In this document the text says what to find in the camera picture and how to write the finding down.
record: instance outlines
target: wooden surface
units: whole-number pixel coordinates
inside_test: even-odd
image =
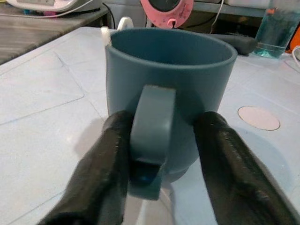
[[[0,15],[0,65],[72,30],[107,15],[108,10],[74,13],[59,18],[20,18]],[[23,15],[23,10],[0,3],[0,14]]]

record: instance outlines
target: plastic bottle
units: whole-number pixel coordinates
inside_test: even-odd
[[[300,0],[271,0],[256,35],[254,53],[278,58],[300,22]]]

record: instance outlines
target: blue mug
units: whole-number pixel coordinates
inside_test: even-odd
[[[122,30],[111,41],[105,47],[108,112],[134,114],[129,193],[158,199],[162,177],[186,171],[199,157],[194,119],[218,110],[237,52],[175,29]]]

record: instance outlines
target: blue liquid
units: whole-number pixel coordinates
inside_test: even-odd
[[[276,8],[267,9],[257,32],[255,54],[278,58],[286,49],[300,21],[300,13],[287,12]]]

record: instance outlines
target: kitchen scale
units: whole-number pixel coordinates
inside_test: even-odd
[[[94,10],[103,6],[101,0],[7,0],[7,2],[17,8],[42,12],[65,12],[87,2],[89,3],[77,9],[76,12]]]
[[[193,0],[141,0],[148,19],[157,27],[181,26],[193,9]]]

